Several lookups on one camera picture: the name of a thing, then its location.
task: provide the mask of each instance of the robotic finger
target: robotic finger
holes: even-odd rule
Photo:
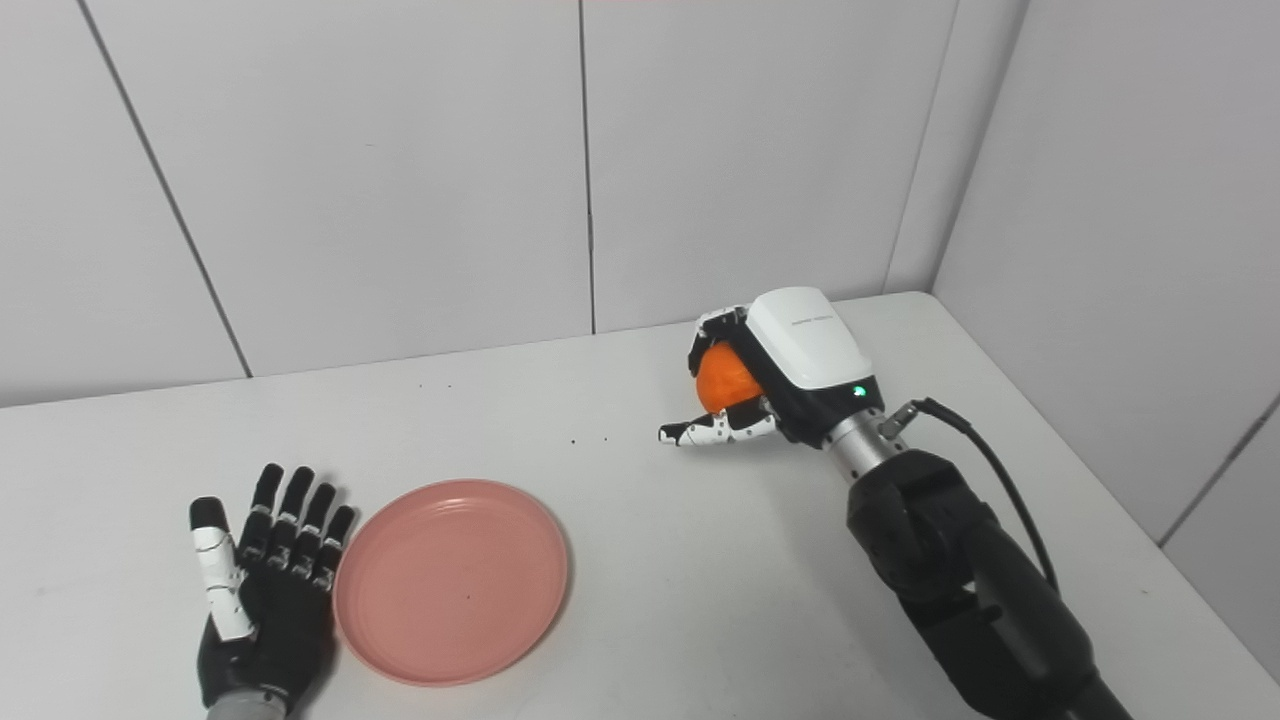
[[[658,428],[658,442],[667,445],[726,445],[767,436],[778,429],[763,397],[746,400],[708,413],[687,423]]]

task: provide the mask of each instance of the white robotic hand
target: white robotic hand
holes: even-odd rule
[[[838,439],[833,433],[850,418],[884,409],[870,360],[817,288],[774,290],[749,306],[704,314],[689,352],[695,378],[703,356],[721,342],[730,345],[764,393],[719,413],[663,425],[659,441],[719,445],[781,429],[792,442],[823,448]]]

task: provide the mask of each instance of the black cable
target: black cable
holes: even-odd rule
[[[1005,469],[1005,464],[996,457],[996,451],[987,445],[987,441],[982,439],[978,430],[973,429],[969,420],[965,420],[959,413],[951,410],[946,405],[942,405],[932,397],[925,397],[924,400],[911,401],[915,409],[925,415],[932,415],[938,420],[951,425],[974,446],[978,447],[978,452],[991,462],[991,469],[996,471],[996,477],[1000,479],[1000,484],[1005,486],[1005,492],[1009,495],[1009,501],[1014,503],[1014,511],[1018,512],[1018,519],[1023,521],[1023,527],[1027,528],[1027,537],[1032,541],[1032,548],[1036,550],[1036,557],[1039,560],[1041,571],[1044,574],[1044,582],[1048,583],[1051,588],[1057,591],[1057,574],[1053,573],[1053,562],[1048,559],[1048,550],[1044,547],[1044,541],[1039,536],[1039,529],[1036,528],[1036,520],[1032,519],[1032,514],[1027,510],[1027,503],[1023,502],[1023,495],[1018,492],[1018,486],[1014,484],[1014,479],[1009,477],[1009,470]]]

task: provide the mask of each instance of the orange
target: orange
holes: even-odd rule
[[[717,342],[703,354],[698,368],[698,400],[708,413],[764,395],[746,365],[727,342]]]

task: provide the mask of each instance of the robotic hand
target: robotic hand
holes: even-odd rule
[[[776,290],[700,318],[689,354],[695,378],[721,343],[760,395],[663,425],[660,441],[728,443],[777,429],[826,451],[851,483],[849,529],[969,706],[996,720],[1130,719],[1098,676],[1012,482],[963,418],[931,398],[887,416],[870,361],[815,288]],[[1028,524],[1044,574],[955,465],[901,439],[918,413],[979,446]]]
[[[338,507],[324,533],[335,491],[321,483],[303,515],[315,473],[298,468],[276,518],[283,477],[262,470],[238,551],[221,501],[191,503],[210,606],[196,659],[210,720],[283,719],[333,657],[330,591],[355,511]]]

